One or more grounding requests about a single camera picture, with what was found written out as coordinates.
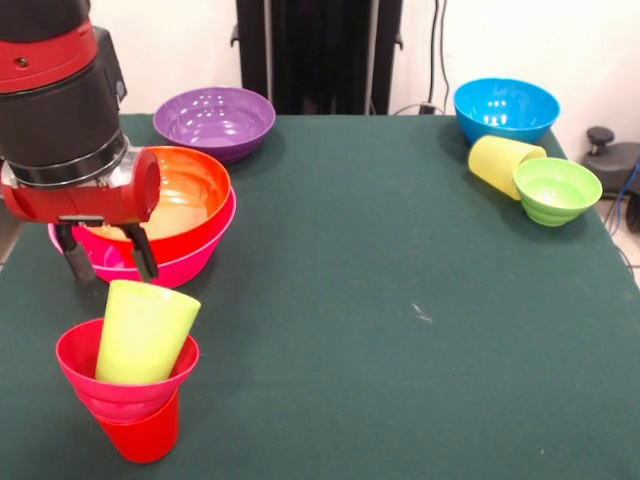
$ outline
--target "pink bowl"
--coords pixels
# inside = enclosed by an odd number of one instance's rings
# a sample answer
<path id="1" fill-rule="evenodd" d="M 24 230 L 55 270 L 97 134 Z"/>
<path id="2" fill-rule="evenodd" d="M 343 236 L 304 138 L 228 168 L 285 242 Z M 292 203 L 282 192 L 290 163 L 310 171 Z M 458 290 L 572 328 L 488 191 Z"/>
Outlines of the pink bowl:
<path id="1" fill-rule="evenodd" d="M 160 410 L 191 375 L 200 350 L 187 337 L 169 378 L 148 385 L 117 385 L 95 379 L 102 319 L 76 325 L 56 344 L 58 363 L 80 401 L 96 417 L 113 423 L 132 423 Z"/>
<path id="2" fill-rule="evenodd" d="M 151 283 L 161 287 L 175 288 L 193 280 L 205 267 L 222 236 L 231 225 L 236 213 L 236 206 L 236 194 L 232 189 L 227 202 L 220 210 L 219 215 L 216 216 L 219 225 L 215 230 L 217 232 L 215 237 L 189 255 L 158 265 L 158 278 L 152 280 Z M 62 253 L 56 241 L 55 229 L 52 224 L 48 226 L 48 232 L 51 243 Z M 138 269 L 127 266 L 119 251 L 109 244 L 109 240 L 97 235 L 89 235 L 82 227 L 74 228 L 73 235 L 84 246 L 96 275 L 102 280 L 105 282 L 112 280 L 141 281 Z"/>

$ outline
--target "plastic bowl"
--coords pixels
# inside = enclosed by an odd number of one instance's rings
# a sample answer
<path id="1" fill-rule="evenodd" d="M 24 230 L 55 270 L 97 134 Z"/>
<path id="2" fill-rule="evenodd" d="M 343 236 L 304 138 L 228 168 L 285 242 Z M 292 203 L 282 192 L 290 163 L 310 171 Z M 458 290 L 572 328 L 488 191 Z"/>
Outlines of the plastic bowl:
<path id="1" fill-rule="evenodd" d="M 559 227 L 602 196 L 602 184 L 587 168 L 562 158 L 535 158 L 514 177 L 525 212 L 536 223 Z"/>
<path id="2" fill-rule="evenodd" d="M 154 114 L 153 125 L 175 145 L 233 163 L 260 146 L 275 119 L 273 106 L 261 95 L 243 88 L 211 87 L 168 100 Z"/>
<path id="3" fill-rule="evenodd" d="M 200 349 L 187 337 L 171 376 L 147 385 L 118 385 L 95 379 L 96 362 L 102 337 L 101 318 L 81 323 L 65 332 L 56 344 L 60 368 L 89 411 L 114 423 L 136 422 L 160 410 L 191 375 Z"/>
<path id="4" fill-rule="evenodd" d="M 151 147 L 158 158 L 162 184 L 160 200 L 143 224 L 158 263 L 184 257 L 215 236 L 217 214 L 229 198 L 231 179 L 224 166 L 209 155 L 182 147 Z M 133 245 L 120 229 L 86 229 L 101 237 L 133 266 Z"/>
<path id="5" fill-rule="evenodd" d="M 154 285 L 166 288 L 176 288 L 184 285 L 198 275 L 211 258 L 216 246 L 222 239 L 236 212 L 236 195 L 231 190 L 229 200 L 216 217 L 216 228 L 213 237 L 207 243 L 177 260 L 161 263 L 158 265 L 159 275 L 151 281 Z M 53 225 L 49 225 L 49 239 L 59 252 L 62 252 L 55 238 L 55 229 Z M 95 235 L 87 235 L 87 230 L 83 228 L 74 228 L 74 237 L 84 246 L 89 260 L 93 265 L 96 275 L 105 282 L 113 280 L 134 280 L 141 281 L 140 273 L 135 267 L 128 266 L 120 255 L 120 252 L 101 241 L 100 237 Z"/>
<path id="6" fill-rule="evenodd" d="M 502 78 L 462 85 L 453 97 L 460 128 L 471 142 L 484 135 L 537 142 L 554 124 L 560 105 L 546 90 Z"/>

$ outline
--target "yellow cup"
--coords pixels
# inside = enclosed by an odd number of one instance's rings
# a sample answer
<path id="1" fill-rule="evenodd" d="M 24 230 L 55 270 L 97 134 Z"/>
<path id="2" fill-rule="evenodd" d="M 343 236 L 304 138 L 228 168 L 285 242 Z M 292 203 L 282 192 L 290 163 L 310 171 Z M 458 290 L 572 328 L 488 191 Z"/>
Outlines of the yellow cup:
<path id="1" fill-rule="evenodd" d="M 96 379 L 141 385 L 169 378 L 199 310 L 200 302 L 173 290 L 111 282 Z"/>
<path id="2" fill-rule="evenodd" d="M 514 200 L 520 200 L 513 181 L 516 169 L 526 160 L 546 156 L 542 147 L 487 135 L 471 148 L 469 170 Z"/>

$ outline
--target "pink cup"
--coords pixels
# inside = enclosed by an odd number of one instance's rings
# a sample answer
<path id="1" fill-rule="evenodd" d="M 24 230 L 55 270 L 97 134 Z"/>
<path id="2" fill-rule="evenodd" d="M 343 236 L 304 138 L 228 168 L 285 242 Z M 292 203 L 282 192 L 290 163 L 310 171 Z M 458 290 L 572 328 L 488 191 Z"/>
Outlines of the pink cup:
<path id="1" fill-rule="evenodd" d="M 169 378 L 148 385 L 116 385 L 95 379 L 102 319 L 68 330 L 56 345 L 56 356 L 65 377 L 80 401 L 96 417 L 111 423 L 133 423 L 160 410 L 191 375 L 198 363 L 198 344 L 189 336 Z"/>

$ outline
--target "green bowl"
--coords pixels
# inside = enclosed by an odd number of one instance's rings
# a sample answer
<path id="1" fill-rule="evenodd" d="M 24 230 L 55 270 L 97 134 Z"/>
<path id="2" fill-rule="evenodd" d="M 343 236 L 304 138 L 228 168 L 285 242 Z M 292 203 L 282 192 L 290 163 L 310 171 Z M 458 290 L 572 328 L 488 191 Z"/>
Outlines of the green bowl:
<path id="1" fill-rule="evenodd" d="M 598 177 L 582 165 L 562 158 L 525 161 L 516 170 L 514 180 L 529 218 L 547 227 L 574 220 L 602 196 Z"/>

